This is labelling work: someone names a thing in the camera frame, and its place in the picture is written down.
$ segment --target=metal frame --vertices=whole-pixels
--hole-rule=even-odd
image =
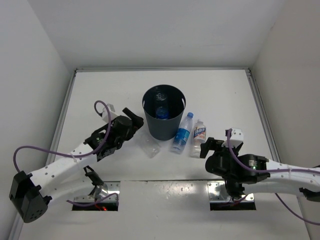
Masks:
[[[277,151],[277,147],[275,144],[275,140],[270,128],[270,124],[266,115],[266,111],[263,105],[263,101],[262,98],[260,96],[260,92],[258,89],[258,85],[255,81],[255,79],[253,78],[252,72],[248,67],[84,67],[84,68],[77,68],[74,73],[73,76],[70,79],[70,83],[69,83],[69,87],[67,89],[66,92],[66,96],[63,102],[63,106],[61,109],[61,113],[59,116],[59,120],[54,132],[54,136],[52,139],[52,144],[50,147],[50,150],[52,151],[56,151],[58,149],[58,144],[60,141],[60,137],[61,137],[61,133],[62,133],[62,129],[63,129],[63,125],[64,125],[64,121],[66,118],[66,114],[67,114],[67,110],[68,110],[68,105],[69,105],[69,101],[71,98],[71,93],[72,93],[72,89],[74,86],[74,82],[75,82],[75,78],[77,73],[90,73],[90,72],[124,72],[124,71],[185,71],[185,70],[245,70],[247,78],[248,78],[248,82],[252,91],[252,95],[256,104],[256,108],[258,110],[258,114],[260,116],[260,120],[262,123],[262,127],[264,130],[264,134],[266,136],[267,139],[267,143],[269,145],[269,149],[271,152],[271,156],[273,158],[274,161],[276,162],[280,162],[280,158],[279,158],[279,154]],[[53,154],[49,154],[47,161],[46,161],[46,165],[51,164],[55,161],[56,156]],[[17,213],[12,228],[11,228],[11,232],[9,235],[8,240],[18,240],[22,227],[23,227],[23,221],[20,217],[20,215]]]

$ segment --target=bottle label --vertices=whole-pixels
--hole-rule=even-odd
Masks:
[[[194,139],[206,140],[206,128],[205,127],[196,127],[193,134]]]
[[[175,135],[174,140],[183,140],[186,144],[189,138],[190,132],[184,128],[179,128],[178,132]]]

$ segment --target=wall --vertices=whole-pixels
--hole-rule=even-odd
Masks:
[[[0,29],[0,239],[7,239],[16,216],[9,200],[13,152],[50,147],[71,74],[26,0],[1,1]],[[18,165],[29,172],[46,157],[22,150]]]
[[[320,165],[320,1],[289,0],[253,66],[281,161]],[[320,222],[319,203],[302,201]],[[313,239],[320,228],[308,225]]]
[[[28,0],[68,67],[248,67],[284,0]]]

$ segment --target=white table surface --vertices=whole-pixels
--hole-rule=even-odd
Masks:
[[[187,112],[207,126],[207,137],[225,139],[225,129],[241,128],[240,154],[271,158],[255,101],[244,70],[178,70],[78,72],[74,81],[59,152],[70,152],[104,122],[93,104],[103,100],[116,111],[128,107],[145,118],[143,94],[169,84],[185,95]],[[24,224],[19,239],[308,239],[303,221],[294,217],[274,194],[255,194],[256,211],[210,211],[204,179],[205,159],[169,152],[172,140],[158,141],[161,152],[148,158],[134,138],[115,154],[92,165],[105,181],[121,181],[118,212],[71,211],[61,203],[40,220]],[[191,180],[183,182],[156,180]],[[285,201],[301,214],[297,199]]]

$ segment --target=white wall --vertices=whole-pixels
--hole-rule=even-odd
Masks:
[[[68,67],[251,66],[284,0],[28,0]]]
[[[281,161],[320,165],[320,1],[288,0],[253,66]],[[320,222],[320,204],[303,200]],[[320,228],[309,225],[313,239]]]
[[[26,0],[1,1],[0,29],[0,239],[7,239],[16,215],[9,200],[13,152],[50,147],[71,73]],[[46,156],[22,150],[18,165],[29,172]]]

